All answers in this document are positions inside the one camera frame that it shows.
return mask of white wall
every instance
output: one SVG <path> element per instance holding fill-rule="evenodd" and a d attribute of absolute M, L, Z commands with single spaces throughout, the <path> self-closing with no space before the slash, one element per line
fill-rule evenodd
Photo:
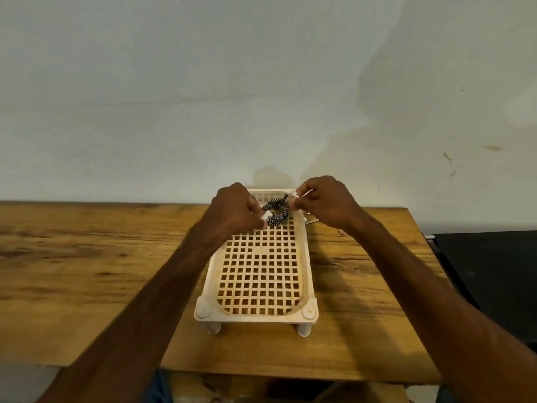
<path fill-rule="evenodd" d="M 0 0 L 0 198 L 207 203 L 332 174 L 426 233 L 535 228 L 535 11 Z"/>

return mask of wood grain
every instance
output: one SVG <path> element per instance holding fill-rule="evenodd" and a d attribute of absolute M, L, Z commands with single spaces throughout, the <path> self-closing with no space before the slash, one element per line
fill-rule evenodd
<path fill-rule="evenodd" d="M 205 205 L 0 203 L 0 359 L 69 365 L 166 261 Z M 443 272 L 405 209 L 372 208 L 394 236 Z M 308 225 L 319 321 L 228 324 L 193 318 L 204 277 L 162 365 L 208 373 L 438 383 L 440 375 L 366 252 Z"/>

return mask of person's left hand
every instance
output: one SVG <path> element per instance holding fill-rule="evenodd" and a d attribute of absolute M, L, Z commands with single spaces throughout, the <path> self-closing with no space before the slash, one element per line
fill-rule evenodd
<path fill-rule="evenodd" d="M 244 185 L 236 182 L 218 190 L 200 223 L 218 232 L 221 241 L 225 241 L 237 233 L 264 229 L 266 222 L 261 216 L 259 203 Z"/>

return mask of tray leg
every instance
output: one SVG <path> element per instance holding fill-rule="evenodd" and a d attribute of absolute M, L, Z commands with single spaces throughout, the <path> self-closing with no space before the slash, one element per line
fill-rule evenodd
<path fill-rule="evenodd" d="M 296 326 L 296 331 L 300 336 L 308 336 L 312 332 L 312 324 L 299 324 Z"/>
<path fill-rule="evenodd" d="M 222 329 L 222 323 L 221 322 L 208 322 L 206 324 L 207 326 L 207 332 L 211 335 L 216 335 L 220 332 L 220 329 Z"/>

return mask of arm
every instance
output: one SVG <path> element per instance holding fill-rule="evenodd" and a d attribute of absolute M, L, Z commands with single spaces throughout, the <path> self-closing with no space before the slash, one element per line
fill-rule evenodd
<path fill-rule="evenodd" d="M 206 263 L 232 234 L 263 228 L 261 215 L 241 184 L 219 190 L 170 259 L 38 403 L 141 401 Z"/>
<path fill-rule="evenodd" d="M 307 180 L 293 209 L 345 230 L 373 259 L 427 352 L 461 402 L 526 402 L 537 396 L 537 356 L 468 304 L 364 211 L 333 177 Z"/>

